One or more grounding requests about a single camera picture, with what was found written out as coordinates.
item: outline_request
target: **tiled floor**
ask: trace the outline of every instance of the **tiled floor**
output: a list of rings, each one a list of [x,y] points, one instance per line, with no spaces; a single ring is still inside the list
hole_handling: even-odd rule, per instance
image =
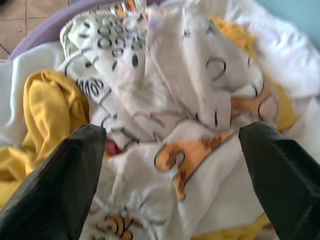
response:
[[[0,60],[49,16],[78,0],[7,0],[0,6]]]

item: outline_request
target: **yellow fabric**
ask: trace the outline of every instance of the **yellow fabric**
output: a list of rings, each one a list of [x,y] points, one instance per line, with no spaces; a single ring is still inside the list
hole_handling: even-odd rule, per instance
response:
[[[233,227],[222,231],[216,231],[209,234],[193,237],[192,240],[254,240],[260,233],[263,226],[267,225],[269,220],[264,213],[254,224],[248,226]]]
[[[236,23],[229,23],[219,17],[210,17],[210,20],[215,23],[217,28],[226,38],[231,40],[239,48],[245,50],[249,56],[256,58],[255,37],[247,33],[242,26]],[[277,130],[282,132],[295,123],[296,116],[292,102],[284,88],[272,81],[271,84],[277,95],[279,104]],[[192,240],[254,240],[261,229],[267,224],[269,224],[269,220],[264,213],[253,224],[195,236]]]
[[[214,22],[219,31],[239,48],[245,50],[249,56],[256,58],[255,36],[250,35],[246,30],[236,23],[227,22],[219,17],[212,16],[210,20]],[[277,96],[279,108],[277,113],[277,130],[283,132],[290,128],[296,120],[293,104],[285,89],[274,81],[270,81]]]
[[[0,149],[0,208],[70,132],[89,122],[89,103],[75,82],[54,70],[28,77],[23,94],[28,129],[21,148]]]

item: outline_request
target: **pile of laundry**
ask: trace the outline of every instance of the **pile of laundry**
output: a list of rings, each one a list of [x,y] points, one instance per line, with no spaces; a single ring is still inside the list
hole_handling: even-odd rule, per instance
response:
[[[267,122],[320,161],[319,52],[254,1],[117,6],[0,65],[0,208],[90,123],[107,142],[80,240],[258,239],[239,128]]]

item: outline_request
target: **yellow towel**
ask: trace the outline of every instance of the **yellow towel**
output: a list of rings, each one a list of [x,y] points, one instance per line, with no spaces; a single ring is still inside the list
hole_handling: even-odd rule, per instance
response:
[[[226,38],[231,40],[237,47],[245,50],[249,56],[256,58],[255,37],[246,32],[242,26],[227,22],[219,17],[210,17],[210,20],[215,23]],[[292,102],[284,88],[275,82],[271,82],[271,84],[279,103],[277,130],[282,132],[295,123],[296,116]],[[195,236],[192,240],[254,240],[261,229],[267,224],[269,224],[269,220],[264,213],[253,224]]]
[[[23,95],[28,129],[21,148],[0,149],[0,208],[70,132],[89,122],[89,103],[75,82],[54,70],[28,77]]]

